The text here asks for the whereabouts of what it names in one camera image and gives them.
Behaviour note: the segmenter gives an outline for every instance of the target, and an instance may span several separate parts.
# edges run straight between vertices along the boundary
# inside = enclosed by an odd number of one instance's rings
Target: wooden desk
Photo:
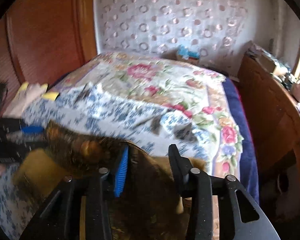
[[[295,161],[300,183],[300,113],[296,109],[297,102],[252,58],[243,58],[238,77],[261,180],[270,179]]]

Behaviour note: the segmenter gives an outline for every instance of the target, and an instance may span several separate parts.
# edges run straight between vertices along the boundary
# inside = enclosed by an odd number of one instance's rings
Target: wallpaper
[[[251,23],[249,7],[255,8],[256,0],[95,1],[99,52],[173,58],[182,44],[200,53],[200,64],[236,76],[243,47],[256,36],[256,23],[245,31]]]

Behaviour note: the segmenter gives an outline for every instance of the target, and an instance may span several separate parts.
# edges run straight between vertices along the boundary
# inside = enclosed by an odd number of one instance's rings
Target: bottle
[[[291,87],[291,94],[294,96],[294,98],[300,102],[300,80],[298,83],[294,83]]]

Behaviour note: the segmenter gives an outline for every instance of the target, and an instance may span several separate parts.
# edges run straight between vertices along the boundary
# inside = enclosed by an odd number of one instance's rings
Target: silver screw
[[[100,174],[106,174],[108,172],[108,169],[107,168],[100,168],[99,169],[99,173]]]
[[[192,168],[192,169],[190,170],[190,172],[193,173],[193,174],[199,174],[199,173],[200,173],[200,170],[199,170],[198,168]]]
[[[227,180],[229,180],[229,181],[231,181],[231,182],[233,182],[233,181],[236,181],[237,180],[237,178],[235,177],[235,176],[233,176],[233,175],[228,175],[228,176],[226,176],[226,178],[227,178]]]
[[[63,180],[64,180],[65,182],[70,182],[70,181],[72,180],[72,176],[71,176],[71,175],[66,175],[66,176],[63,178]]]

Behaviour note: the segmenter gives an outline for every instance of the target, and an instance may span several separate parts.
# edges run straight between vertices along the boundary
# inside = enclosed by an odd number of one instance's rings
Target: blue bed sheet
[[[230,112],[235,122],[239,126],[241,135],[244,137],[242,142],[243,152],[240,159],[240,182],[256,200],[256,202],[259,203],[257,161],[251,133],[244,109],[242,107],[240,96],[237,88],[229,78],[226,78],[226,81],[223,82],[223,88],[228,99]]]

